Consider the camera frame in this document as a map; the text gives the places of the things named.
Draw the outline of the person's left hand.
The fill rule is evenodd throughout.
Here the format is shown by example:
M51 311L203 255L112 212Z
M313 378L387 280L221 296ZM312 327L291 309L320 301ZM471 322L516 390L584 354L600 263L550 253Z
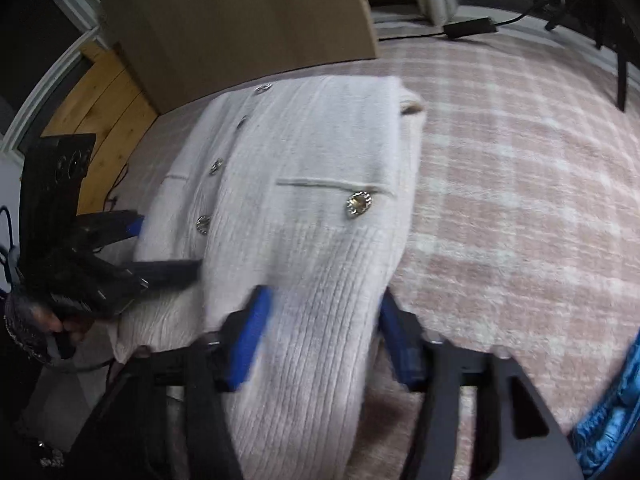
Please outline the person's left hand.
M29 308L29 316L35 326L43 333L64 333L74 346L86 338L88 331L94 324L94 318L90 318L90 316L68 318L66 321L61 321L50 309L38 306L38 304Z

